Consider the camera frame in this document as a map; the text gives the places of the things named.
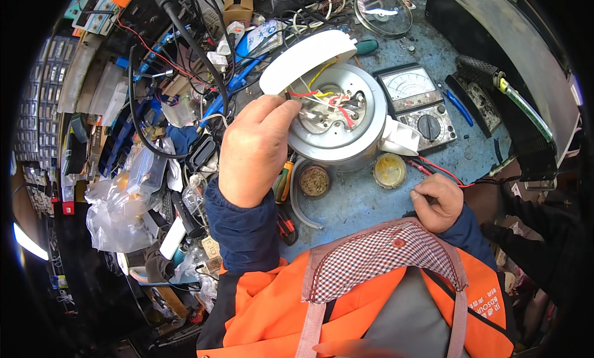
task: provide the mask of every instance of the navy blue sleeve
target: navy blue sleeve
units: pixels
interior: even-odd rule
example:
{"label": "navy blue sleeve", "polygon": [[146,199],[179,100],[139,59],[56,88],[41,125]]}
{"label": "navy blue sleeve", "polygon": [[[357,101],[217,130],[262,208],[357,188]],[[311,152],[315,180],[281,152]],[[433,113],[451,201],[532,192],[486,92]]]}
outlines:
{"label": "navy blue sleeve", "polygon": [[260,205],[240,208],[219,191],[219,178],[204,192],[210,234],[219,242],[225,269],[231,272],[268,272],[278,266],[278,207],[272,190]]}
{"label": "navy blue sleeve", "polygon": [[462,212],[454,225],[445,232],[436,234],[442,240],[469,253],[497,271],[493,252],[482,237],[474,212],[466,204],[462,207]]}

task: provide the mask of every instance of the black knob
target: black knob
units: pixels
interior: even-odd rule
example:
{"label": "black knob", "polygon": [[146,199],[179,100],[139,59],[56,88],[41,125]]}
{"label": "black knob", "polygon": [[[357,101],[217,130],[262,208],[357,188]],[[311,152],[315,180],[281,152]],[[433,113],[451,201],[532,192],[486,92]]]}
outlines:
{"label": "black knob", "polygon": [[428,114],[425,114],[419,118],[419,124],[417,125],[421,135],[429,141],[435,141],[441,132],[439,121]]}

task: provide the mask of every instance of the orange vest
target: orange vest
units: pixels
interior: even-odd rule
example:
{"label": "orange vest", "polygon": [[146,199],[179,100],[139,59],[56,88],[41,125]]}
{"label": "orange vest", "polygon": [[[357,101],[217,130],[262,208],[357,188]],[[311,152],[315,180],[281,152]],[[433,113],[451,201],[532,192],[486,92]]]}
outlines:
{"label": "orange vest", "polygon": [[[468,302],[464,348],[472,357],[509,357],[513,344],[506,336],[504,291],[498,275],[466,252],[456,249],[467,275]],[[235,316],[225,323],[223,348],[198,350],[198,358],[294,357],[308,303],[302,302],[309,251],[291,264],[281,259],[269,272],[244,273],[235,294]],[[399,267],[356,285],[338,297],[330,319],[321,327],[320,343],[360,339],[404,276]],[[422,271],[427,288],[443,318],[452,326],[454,288],[449,280]]]}

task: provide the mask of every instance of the right hand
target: right hand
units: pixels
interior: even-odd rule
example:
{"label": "right hand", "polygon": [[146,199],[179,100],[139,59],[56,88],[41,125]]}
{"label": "right hand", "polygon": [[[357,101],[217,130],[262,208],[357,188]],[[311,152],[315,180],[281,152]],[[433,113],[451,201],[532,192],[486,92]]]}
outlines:
{"label": "right hand", "polygon": [[219,159],[219,190],[232,204],[260,204],[287,161],[289,125],[301,103],[263,95],[239,112],[225,131]]}
{"label": "right hand", "polygon": [[[430,205],[425,195],[437,202]],[[454,225],[464,205],[462,190],[441,174],[433,174],[415,185],[411,199],[420,223],[431,233],[441,233]]]}

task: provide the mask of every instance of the blue workbench surface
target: blue workbench surface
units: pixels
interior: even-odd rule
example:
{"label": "blue workbench surface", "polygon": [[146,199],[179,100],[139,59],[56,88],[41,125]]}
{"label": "blue workbench surface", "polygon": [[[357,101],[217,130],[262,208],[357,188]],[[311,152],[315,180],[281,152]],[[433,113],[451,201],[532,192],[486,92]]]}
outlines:
{"label": "blue workbench surface", "polygon": [[[425,20],[427,0],[411,1],[417,8],[412,10],[413,24],[405,38],[394,40],[378,37],[360,24],[352,25],[353,38],[358,41],[375,38],[379,43],[379,48],[373,54],[359,57],[361,65],[368,73],[372,73],[391,66],[417,62],[425,67],[436,84],[441,83],[447,88],[444,81],[447,75],[456,72],[454,59],[458,52]],[[416,51],[413,54],[401,49],[400,44],[406,41],[415,46]],[[350,59],[349,64],[356,66],[354,59]],[[503,124],[494,130],[492,138],[486,139],[478,125],[475,123],[470,127],[449,100],[445,101],[445,107],[458,138],[445,144],[442,149],[424,151],[422,155],[425,158],[454,173],[465,184],[485,176],[493,165],[500,164],[495,155],[495,139],[499,142],[502,159],[507,159],[511,139]],[[464,135],[469,135],[469,138],[464,139]],[[399,218],[407,211],[412,211],[409,191],[425,176],[409,165],[406,169],[404,183],[395,189],[383,189],[377,185],[372,176],[372,166],[341,175],[329,172],[331,185],[325,195],[321,198],[299,195],[301,211],[324,227],[320,230],[313,229],[294,219],[299,239],[290,247],[281,243],[281,256],[292,261],[301,252],[319,244],[331,242],[382,221]]]}

